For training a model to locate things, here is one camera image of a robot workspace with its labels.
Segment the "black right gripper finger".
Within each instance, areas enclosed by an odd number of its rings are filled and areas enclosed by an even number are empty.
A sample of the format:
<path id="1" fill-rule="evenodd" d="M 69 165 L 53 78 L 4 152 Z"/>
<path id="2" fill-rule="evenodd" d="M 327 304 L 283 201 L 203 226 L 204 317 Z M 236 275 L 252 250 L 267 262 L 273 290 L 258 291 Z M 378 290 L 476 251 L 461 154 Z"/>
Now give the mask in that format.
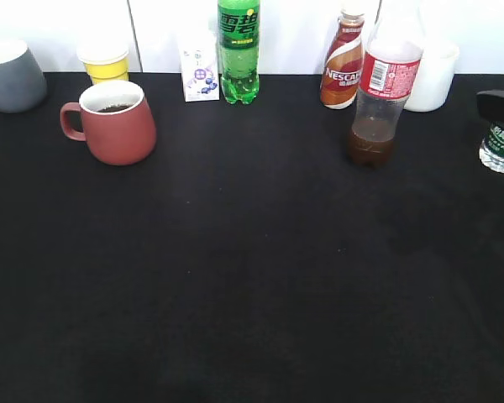
<path id="1" fill-rule="evenodd" d="M 481 118 L 504 130 L 504 90 L 478 92 L 476 106 Z"/>

